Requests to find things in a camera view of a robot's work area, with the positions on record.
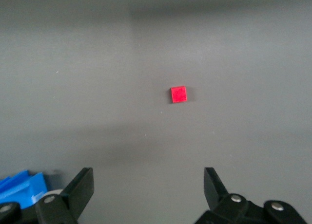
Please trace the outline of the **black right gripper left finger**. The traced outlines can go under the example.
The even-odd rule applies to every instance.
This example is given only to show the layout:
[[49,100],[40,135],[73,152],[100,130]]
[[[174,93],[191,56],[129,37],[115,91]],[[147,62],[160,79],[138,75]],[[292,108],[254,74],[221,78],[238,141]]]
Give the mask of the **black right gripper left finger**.
[[40,224],[77,224],[94,194],[92,168],[83,168],[60,194],[48,194],[35,204]]

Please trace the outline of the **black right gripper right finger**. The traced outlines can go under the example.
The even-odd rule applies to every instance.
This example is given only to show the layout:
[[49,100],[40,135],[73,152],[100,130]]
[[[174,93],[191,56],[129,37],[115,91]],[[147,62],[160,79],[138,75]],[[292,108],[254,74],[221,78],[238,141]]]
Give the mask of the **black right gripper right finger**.
[[263,208],[229,193],[214,168],[204,169],[204,195],[209,206],[197,224],[264,224]]

